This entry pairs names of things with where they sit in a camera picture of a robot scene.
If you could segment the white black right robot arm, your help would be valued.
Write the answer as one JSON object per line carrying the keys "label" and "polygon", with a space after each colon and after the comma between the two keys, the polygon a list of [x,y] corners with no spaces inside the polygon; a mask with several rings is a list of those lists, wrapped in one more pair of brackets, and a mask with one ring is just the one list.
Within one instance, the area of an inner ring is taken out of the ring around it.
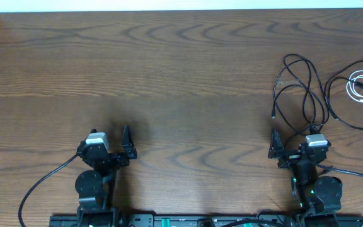
{"label": "white black right robot arm", "polygon": [[292,172],[292,194],[304,209],[296,216],[299,226],[305,226],[306,218],[329,215],[341,209],[343,185],[337,177],[322,176],[316,165],[326,159],[331,143],[318,130],[311,130],[297,149],[285,149],[280,134],[271,129],[269,159],[277,159],[279,168]]}

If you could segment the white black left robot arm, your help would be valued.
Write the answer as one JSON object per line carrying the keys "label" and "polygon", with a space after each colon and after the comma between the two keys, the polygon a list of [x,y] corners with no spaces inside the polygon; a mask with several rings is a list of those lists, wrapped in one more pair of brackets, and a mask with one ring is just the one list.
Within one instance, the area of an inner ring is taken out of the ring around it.
{"label": "white black left robot arm", "polygon": [[80,142],[76,154],[91,169],[82,172],[75,182],[79,195],[76,226],[129,225],[127,216],[112,204],[118,170],[137,158],[128,126],[124,128],[120,145],[121,152],[110,153],[106,134],[95,129]]}

